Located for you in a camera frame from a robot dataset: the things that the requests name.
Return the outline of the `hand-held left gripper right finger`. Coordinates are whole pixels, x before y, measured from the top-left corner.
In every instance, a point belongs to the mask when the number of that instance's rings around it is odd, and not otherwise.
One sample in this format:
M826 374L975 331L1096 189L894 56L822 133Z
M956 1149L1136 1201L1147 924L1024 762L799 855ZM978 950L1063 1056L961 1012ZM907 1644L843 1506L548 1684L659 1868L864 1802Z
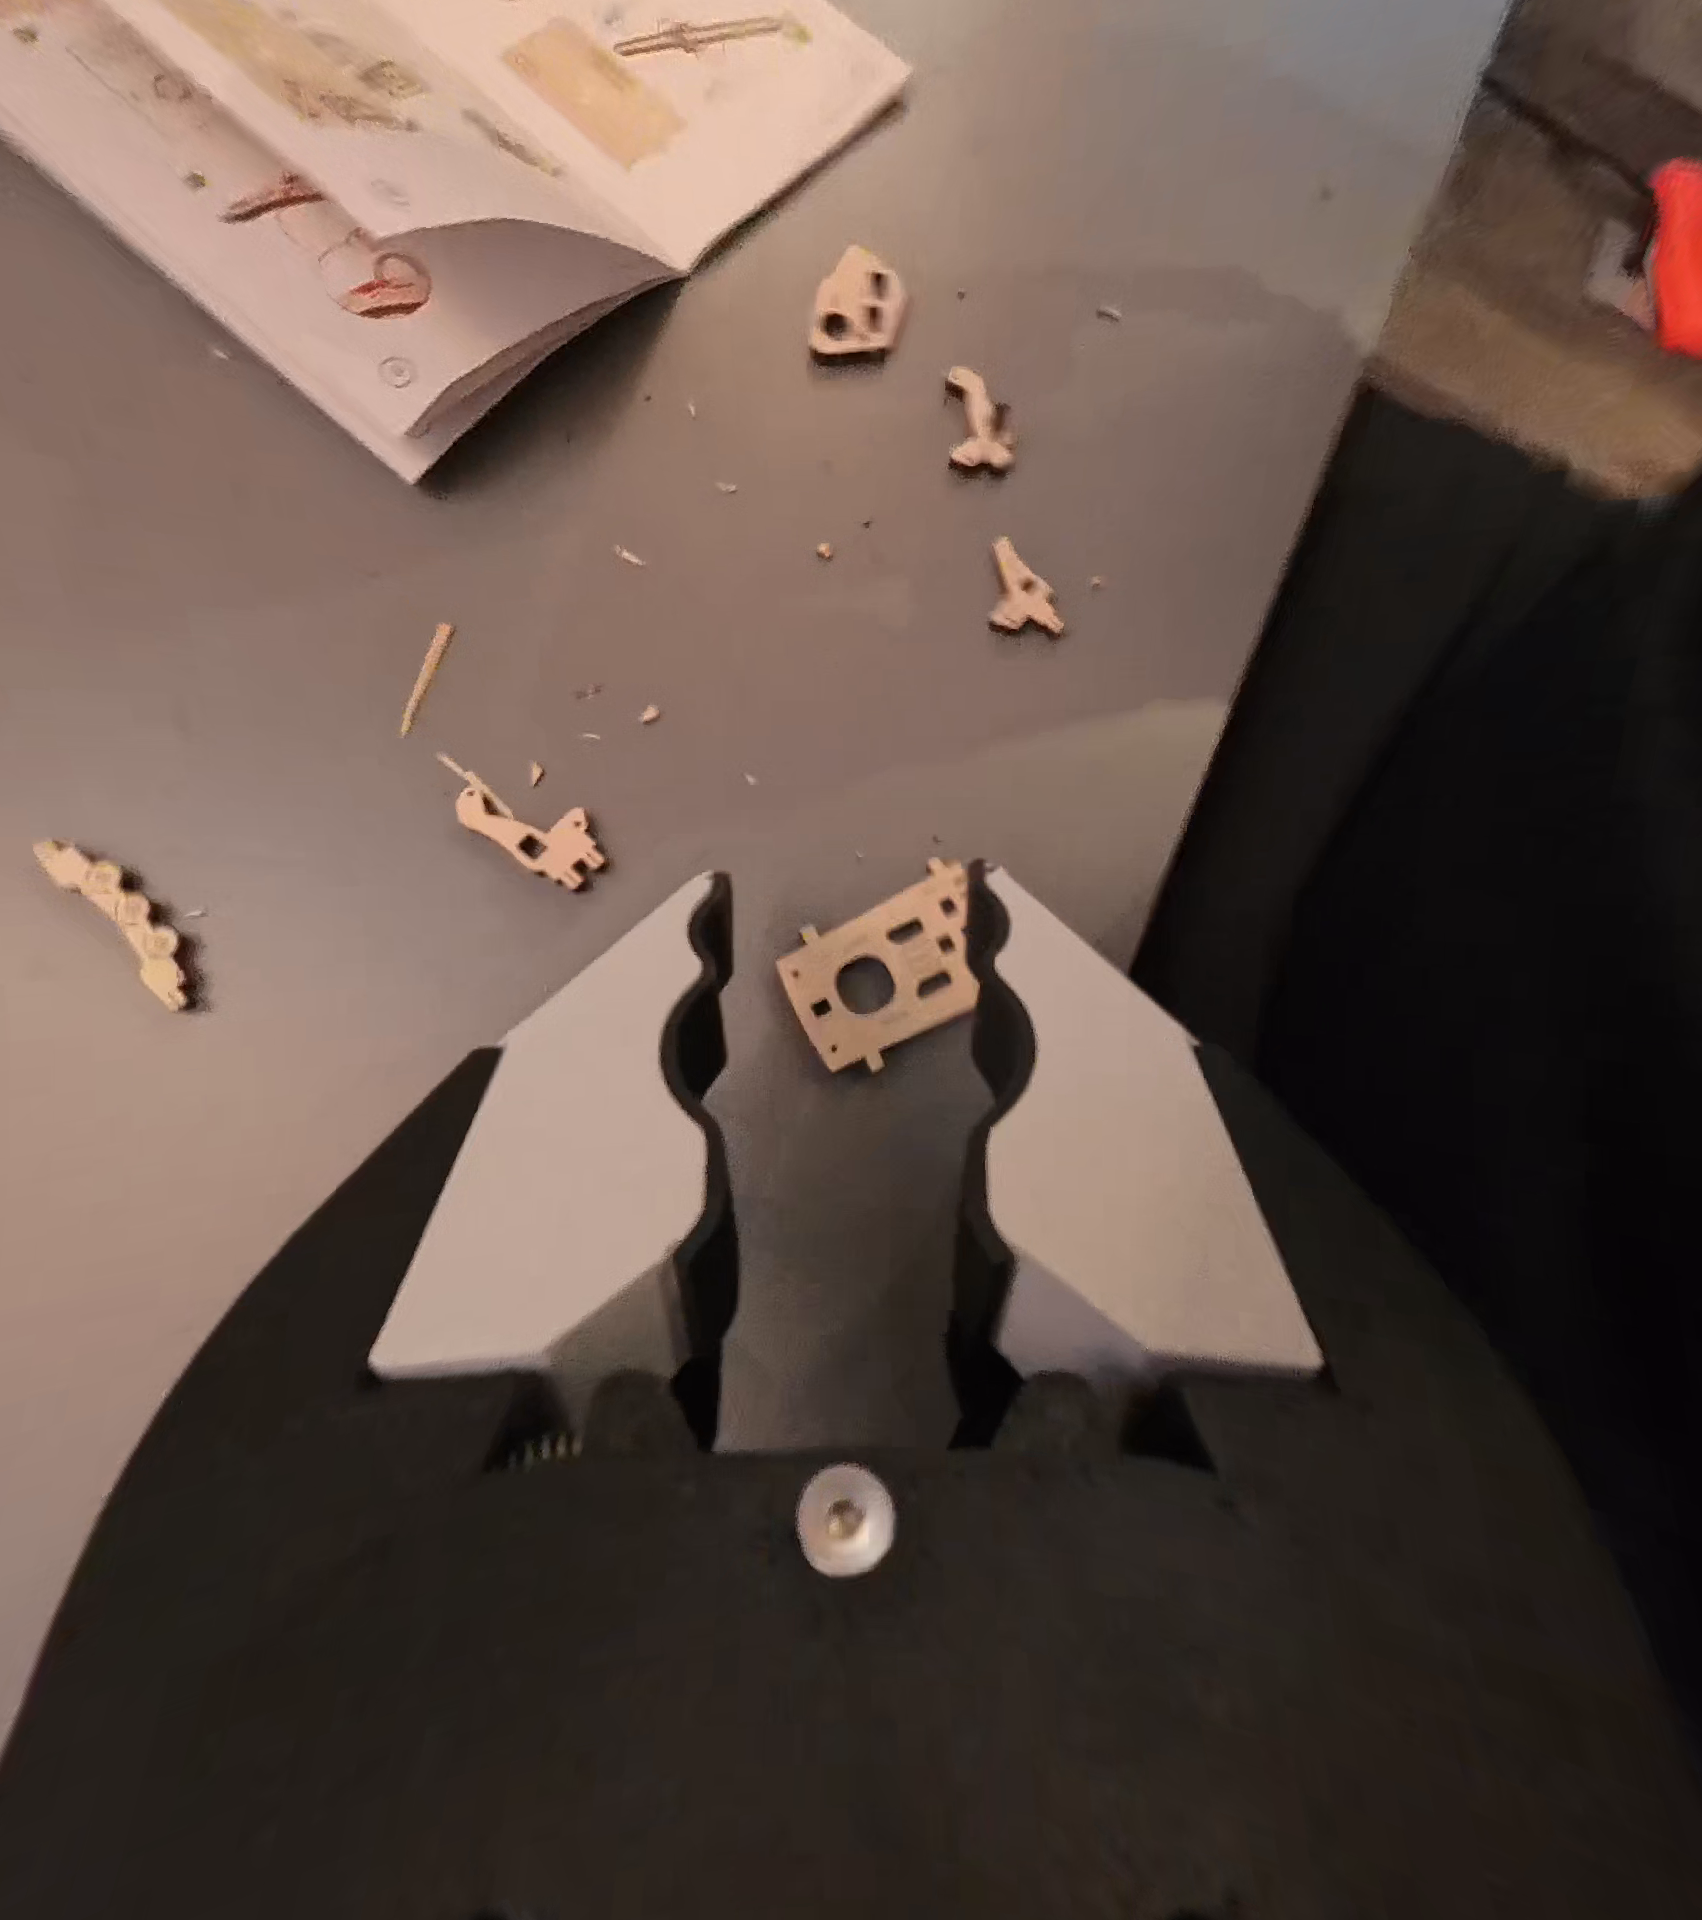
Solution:
M978 986L943 1366L951 1446L1041 1379L1134 1453L1200 1453L1189 1381L1319 1381L1326 1354L1188 1029L1007 868L968 874Z

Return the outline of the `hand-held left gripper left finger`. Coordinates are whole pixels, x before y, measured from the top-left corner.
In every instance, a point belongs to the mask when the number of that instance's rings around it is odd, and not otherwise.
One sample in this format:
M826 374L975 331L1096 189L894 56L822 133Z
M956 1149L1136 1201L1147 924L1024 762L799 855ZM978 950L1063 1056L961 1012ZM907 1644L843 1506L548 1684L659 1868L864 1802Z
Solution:
M732 879L695 874L501 1038L367 1348L379 1381L524 1378L582 1427L643 1375L713 1450L740 1297L709 1107L732 974Z

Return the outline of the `wooden plate part with hole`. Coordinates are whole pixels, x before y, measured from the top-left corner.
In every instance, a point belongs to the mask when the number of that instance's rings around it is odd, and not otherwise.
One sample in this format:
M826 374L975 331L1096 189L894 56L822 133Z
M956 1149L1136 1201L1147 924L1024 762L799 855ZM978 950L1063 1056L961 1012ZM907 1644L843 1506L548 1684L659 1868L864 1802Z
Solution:
M826 1072L878 1073L889 1050L973 1010L965 916L963 865L929 858L910 886L826 929L798 931L773 971Z

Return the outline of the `long angled wooden part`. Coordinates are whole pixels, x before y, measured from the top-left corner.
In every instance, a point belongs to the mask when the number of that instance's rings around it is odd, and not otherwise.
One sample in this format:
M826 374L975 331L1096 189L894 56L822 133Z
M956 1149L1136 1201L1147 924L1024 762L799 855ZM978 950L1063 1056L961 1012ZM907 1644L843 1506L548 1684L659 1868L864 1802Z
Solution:
M504 804L476 770L443 751L436 751L433 757L457 779L455 824L507 855L518 869L568 894L582 894L610 869L610 855L599 846L583 807L569 807L548 827L538 827Z

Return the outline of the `curved toothed wooden part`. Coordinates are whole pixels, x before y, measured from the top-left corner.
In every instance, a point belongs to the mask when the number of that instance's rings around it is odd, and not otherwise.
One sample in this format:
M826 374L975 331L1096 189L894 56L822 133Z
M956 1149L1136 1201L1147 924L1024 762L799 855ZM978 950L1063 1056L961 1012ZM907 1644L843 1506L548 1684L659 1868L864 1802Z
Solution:
M55 890L110 924L148 995L170 1014L202 1010L192 931L155 906L124 865L55 835L35 840L30 854Z

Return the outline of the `wooden toothpick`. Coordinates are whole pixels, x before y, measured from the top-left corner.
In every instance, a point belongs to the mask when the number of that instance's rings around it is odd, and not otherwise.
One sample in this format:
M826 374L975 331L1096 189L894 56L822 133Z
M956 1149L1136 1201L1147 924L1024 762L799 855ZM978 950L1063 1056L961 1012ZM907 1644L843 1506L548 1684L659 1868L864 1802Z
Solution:
M416 666L413 677L405 691L405 699L399 712L398 738L408 738L419 713L432 694L432 685L441 670L441 663L454 643L457 628L454 622L438 622L429 634L429 640L424 648L422 660Z

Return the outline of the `small forked wooden part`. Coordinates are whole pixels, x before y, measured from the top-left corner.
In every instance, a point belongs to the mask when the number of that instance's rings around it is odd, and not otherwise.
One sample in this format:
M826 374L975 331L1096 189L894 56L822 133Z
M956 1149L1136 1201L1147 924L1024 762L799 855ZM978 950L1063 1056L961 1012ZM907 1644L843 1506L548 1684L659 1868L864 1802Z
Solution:
M1053 641L1062 640L1067 626L1057 610L1053 585L1035 571L1007 536L992 537L987 552L997 584L985 616L987 630L1005 638L1035 630Z

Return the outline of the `small hooked wooden part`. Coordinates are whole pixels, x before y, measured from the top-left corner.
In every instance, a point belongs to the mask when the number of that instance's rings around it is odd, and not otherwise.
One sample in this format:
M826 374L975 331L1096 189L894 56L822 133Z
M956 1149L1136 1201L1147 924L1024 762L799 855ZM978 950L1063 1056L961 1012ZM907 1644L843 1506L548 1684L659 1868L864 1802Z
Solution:
M963 426L961 438L948 448L948 466L965 473L1007 473L1015 462L1015 436L1007 405L995 399L983 374L954 363L943 374L943 391L960 402Z

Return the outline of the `blocky wooden part with holes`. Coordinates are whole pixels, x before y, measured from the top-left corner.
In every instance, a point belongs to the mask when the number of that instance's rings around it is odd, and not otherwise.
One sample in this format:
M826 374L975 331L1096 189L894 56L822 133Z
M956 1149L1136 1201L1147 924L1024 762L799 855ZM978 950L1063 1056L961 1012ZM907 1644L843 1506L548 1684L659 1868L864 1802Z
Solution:
M813 289L806 349L818 363L886 358L907 309L898 269L864 244L847 244Z

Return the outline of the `open instruction booklet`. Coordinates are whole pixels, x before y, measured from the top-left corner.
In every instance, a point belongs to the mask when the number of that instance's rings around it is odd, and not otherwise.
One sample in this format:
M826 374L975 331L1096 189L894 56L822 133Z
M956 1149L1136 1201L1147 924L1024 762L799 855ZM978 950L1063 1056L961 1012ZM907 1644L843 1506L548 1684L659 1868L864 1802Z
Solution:
M0 3L0 136L405 482L910 75L832 3Z

